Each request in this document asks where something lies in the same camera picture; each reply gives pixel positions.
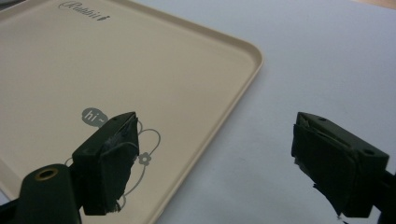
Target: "printed icon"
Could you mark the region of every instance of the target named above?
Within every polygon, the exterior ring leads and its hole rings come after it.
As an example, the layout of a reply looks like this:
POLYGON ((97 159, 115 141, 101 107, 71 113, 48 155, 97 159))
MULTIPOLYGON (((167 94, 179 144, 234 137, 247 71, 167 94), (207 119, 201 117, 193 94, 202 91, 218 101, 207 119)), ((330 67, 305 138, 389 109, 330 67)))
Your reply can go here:
POLYGON ((99 109, 90 107, 82 111, 82 120, 93 127, 102 127, 107 121, 107 116, 99 109))

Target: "beige plastic tray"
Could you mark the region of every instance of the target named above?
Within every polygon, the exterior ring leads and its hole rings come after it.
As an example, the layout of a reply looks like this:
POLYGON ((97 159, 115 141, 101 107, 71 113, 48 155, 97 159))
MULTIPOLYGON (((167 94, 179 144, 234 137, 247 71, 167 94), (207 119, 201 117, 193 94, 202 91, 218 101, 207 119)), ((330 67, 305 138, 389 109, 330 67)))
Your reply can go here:
POLYGON ((66 162, 89 124, 136 111, 142 156, 124 208, 83 222, 153 223, 261 66, 251 44, 133 2, 2 11, 0 188, 18 197, 24 176, 66 162))

